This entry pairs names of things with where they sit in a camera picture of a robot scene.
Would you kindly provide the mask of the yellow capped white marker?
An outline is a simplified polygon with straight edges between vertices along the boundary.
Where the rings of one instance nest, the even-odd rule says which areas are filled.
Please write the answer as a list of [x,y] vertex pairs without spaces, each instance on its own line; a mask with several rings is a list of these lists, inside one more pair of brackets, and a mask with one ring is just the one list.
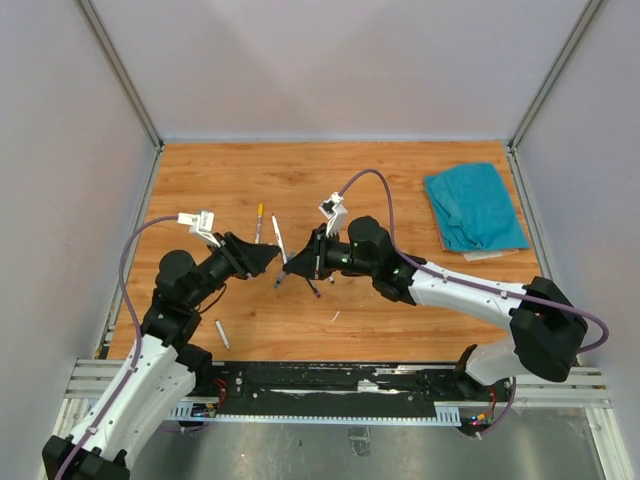
[[262,231],[262,223],[264,216],[264,204],[259,204],[257,208],[257,220],[256,220],[256,229],[255,229],[255,237],[254,243],[258,244],[261,240],[261,231]]

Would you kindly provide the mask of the white marker blue end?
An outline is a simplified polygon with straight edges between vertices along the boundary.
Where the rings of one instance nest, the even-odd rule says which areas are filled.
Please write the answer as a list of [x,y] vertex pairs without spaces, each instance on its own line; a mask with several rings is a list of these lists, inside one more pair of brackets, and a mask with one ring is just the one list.
[[281,257],[282,257],[282,262],[283,265],[285,265],[287,263],[288,257],[287,257],[287,252],[284,246],[284,242],[282,239],[282,235],[281,235],[281,230],[279,227],[279,223],[278,220],[275,216],[275,214],[272,213],[271,215],[271,220],[272,220],[272,226],[273,226],[273,230],[274,230],[274,234],[275,234],[275,238],[276,238],[276,243],[280,249],[280,253],[281,253]]

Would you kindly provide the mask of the purple gel pen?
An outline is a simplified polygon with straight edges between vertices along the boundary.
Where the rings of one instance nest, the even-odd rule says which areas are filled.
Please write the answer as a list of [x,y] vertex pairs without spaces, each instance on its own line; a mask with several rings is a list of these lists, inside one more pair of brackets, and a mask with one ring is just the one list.
[[315,295],[317,298],[321,298],[321,293],[320,293],[320,291],[318,290],[318,288],[316,287],[315,283],[314,283],[312,280],[310,280],[310,279],[307,279],[307,283],[308,283],[308,285],[310,286],[311,290],[313,291],[314,295]]

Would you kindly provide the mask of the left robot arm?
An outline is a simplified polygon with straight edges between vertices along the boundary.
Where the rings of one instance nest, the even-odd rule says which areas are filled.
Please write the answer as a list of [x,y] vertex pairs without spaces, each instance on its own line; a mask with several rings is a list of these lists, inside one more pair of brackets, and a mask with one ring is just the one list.
[[172,250],[159,262],[151,305],[130,353],[98,402],[64,438],[52,436],[42,457],[50,479],[127,479],[144,446],[180,400],[214,383],[212,355],[191,344],[203,301],[230,278],[266,271],[280,250],[217,235],[195,262]]

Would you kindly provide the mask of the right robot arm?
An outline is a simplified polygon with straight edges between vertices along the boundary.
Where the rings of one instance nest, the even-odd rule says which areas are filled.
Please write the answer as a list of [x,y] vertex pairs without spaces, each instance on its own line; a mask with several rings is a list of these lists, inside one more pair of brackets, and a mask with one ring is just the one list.
[[551,280],[500,285],[451,272],[397,251],[390,232],[370,216],[353,220],[347,234],[341,241],[327,225],[314,229],[305,248],[285,263],[285,272],[310,280],[335,272],[368,277],[392,302],[458,311],[507,332],[503,340],[472,344],[461,354],[452,383],[463,399],[477,399],[489,386],[520,375],[567,380],[587,324]]

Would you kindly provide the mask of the dark blue-green gel pen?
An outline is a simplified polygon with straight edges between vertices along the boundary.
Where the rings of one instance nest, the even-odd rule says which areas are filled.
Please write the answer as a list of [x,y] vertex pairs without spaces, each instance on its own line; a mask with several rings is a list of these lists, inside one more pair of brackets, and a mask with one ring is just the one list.
[[275,289],[279,288],[279,286],[281,285],[281,283],[282,283],[282,281],[284,279],[284,276],[285,276],[285,272],[281,271],[280,274],[278,275],[275,283],[274,283],[274,288]]

